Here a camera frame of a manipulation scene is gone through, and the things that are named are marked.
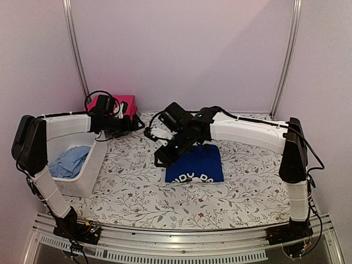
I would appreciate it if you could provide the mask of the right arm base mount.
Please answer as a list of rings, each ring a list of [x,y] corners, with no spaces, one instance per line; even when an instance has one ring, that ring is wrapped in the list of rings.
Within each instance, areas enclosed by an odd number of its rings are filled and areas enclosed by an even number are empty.
[[[270,245],[287,243],[313,235],[309,219],[303,222],[289,220],[289,223],[266,229],[266,240]]]

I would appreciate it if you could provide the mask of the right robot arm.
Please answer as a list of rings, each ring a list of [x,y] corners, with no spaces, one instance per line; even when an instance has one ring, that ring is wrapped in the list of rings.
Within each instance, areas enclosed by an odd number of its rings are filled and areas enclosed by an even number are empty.
[[[288,188],[289,224],[284,235],[297,239],[309,225],[309,185],[312,168],[307,153],[312,147],[304,137],[300,120],[265,121],[230,114],[219,106],[204,107],[198,112],[171,103],[156,116],[167,130],[151,128],[152,140],[162,140],[155,152],[156,167],[171,167],[192,145],[205,141],[227,140],[268,149],[282,157],[279,177]]]

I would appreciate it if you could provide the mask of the light blue garment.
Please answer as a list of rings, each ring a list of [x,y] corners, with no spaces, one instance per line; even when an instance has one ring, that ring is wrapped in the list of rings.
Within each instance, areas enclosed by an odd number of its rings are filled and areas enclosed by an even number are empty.
[[[90,146],[76,146],[61,153],[49,164],[51,176],[60,179],[75,178],[80,173],[90,150]]]

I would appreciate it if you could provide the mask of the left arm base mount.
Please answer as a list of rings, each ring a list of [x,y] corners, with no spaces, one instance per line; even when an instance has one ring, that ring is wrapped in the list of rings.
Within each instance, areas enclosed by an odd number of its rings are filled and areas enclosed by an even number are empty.
[[[56,223],[53,234],[72,241],[97,245],[101,236],[101,226],[92,221],[86,223],[59,221]]]

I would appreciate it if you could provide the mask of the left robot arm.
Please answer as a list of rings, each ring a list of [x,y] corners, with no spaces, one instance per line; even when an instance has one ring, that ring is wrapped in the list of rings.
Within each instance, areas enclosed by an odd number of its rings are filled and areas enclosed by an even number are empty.
[[[12,145],[16,167],[69,238],[82,233],[78,215],[64,198],[91,195],[107,152],[106,135],[144,127],[133,95],[95,91],[80,112],[22,116]]]

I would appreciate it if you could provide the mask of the blue t-shirt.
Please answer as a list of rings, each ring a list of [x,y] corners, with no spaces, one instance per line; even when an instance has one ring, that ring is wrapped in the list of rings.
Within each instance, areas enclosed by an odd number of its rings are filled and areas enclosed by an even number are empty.
[[[219,148],[216,145],[193,146],[175,164],[166,169],[166,183],[221,183],[224,181]]]

